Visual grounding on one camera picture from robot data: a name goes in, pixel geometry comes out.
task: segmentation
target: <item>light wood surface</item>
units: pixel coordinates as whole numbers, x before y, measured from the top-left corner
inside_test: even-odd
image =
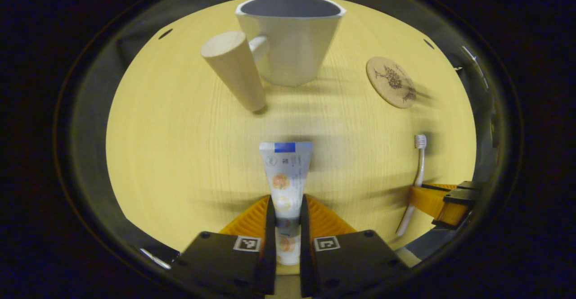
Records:
[[[224,32],[208,40],[200,54],[248,111],[266,105],[264,89],[244,32]]]
[[[428,137],[426,182],[470,180],[476,156],[471,106],[440,49],[395,18],[333,0],[348,12],[318,78],[297,88],[263,82],[268,106],[255,114],[200,55],[212,36],[239,30],[234,11],[243,1],[166,26],[124,74],[106,151],[126,217],[184,250],[200,231],[219,231],[269,194],[261,142],[312,141],[305,193],[357,230],[374,229],[392,249],[431,229],[432,217],[416,210],[406,233],[395,235],[418,165],[414,135]],[[418,92],[414,106],[395,108],[374,90],[366,76],[374,56],[409,74]]]

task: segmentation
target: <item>round coaster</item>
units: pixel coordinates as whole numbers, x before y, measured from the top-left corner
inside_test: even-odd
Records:
[[[389,104],[409,108],[416,100],[416,89],[406,71],[391,59],[372,57],[366,63],[366,73],[374,89]]]

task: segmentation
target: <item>white mug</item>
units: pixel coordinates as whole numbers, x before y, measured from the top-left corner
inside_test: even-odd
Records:
[[[236,8],[243,32],[214,36],[200,53],[239,102],[257,111],[266,104],[259,75],[293,87],[315,79],[345,13],[329,0],[249,0]]]

